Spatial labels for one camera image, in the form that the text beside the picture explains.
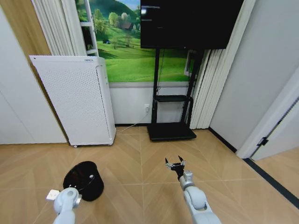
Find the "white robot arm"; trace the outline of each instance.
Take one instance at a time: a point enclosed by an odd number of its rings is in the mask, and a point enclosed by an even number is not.
[[[51,190],[47,200],[54,200],[54,210],[57,213],[53,224],[75,224],[73,208],[78,207],[81,195],[75,188],[66,188],[63,191]]]
[[[195,187],[192,172],[184,171],[185,160],[180,156],[180,163],[169,163],[165,158],[166,167],[174,170],[184,192],[184,199],[192,216],[193,224],[221,224],[219,218],[213,213],[206,199],[206,194]]]

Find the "white wall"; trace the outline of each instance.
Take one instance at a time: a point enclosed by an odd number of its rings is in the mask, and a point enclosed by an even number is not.
[[[0,144],[66,142],[0,8]]]
[[[116,124],[150,123],[153,87],[110,88],[110,92]],[[161,95],[185,95],[186,93],[186,87],[163,87],[159,91]],[[150,112],[142,119],[146,115],[144,104],[150,105]],[[180,121],[182,107],[183,103],[180,102],[158,103],[157,122]]]
[[[240,149],[299,65],[299,1],[257,0],[210,127]]]

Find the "door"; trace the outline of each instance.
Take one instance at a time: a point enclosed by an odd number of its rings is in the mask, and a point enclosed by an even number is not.
[[[253,160],[272,156],[299,146],[299,102],[298,99],[286,111],[281,122],[273,128],[267,137],[268,142],[261,144],[253,153]]]

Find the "wall mural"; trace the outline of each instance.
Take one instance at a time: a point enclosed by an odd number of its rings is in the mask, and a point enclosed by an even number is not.
[[[89,2],[99,56],[105,58],[109,82],[152,82],[155,50],[140,48],[140,0]],[[80,21],[87,21],[84,0],[76,0],[76,4]],[[165,50],[160,81],[188,81],[184,75],[186,58],[185,50]]]

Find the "wooden wall panel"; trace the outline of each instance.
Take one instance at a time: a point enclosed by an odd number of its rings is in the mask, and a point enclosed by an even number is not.
[[[51,55],[31,0],[0,0],[25,56]]]

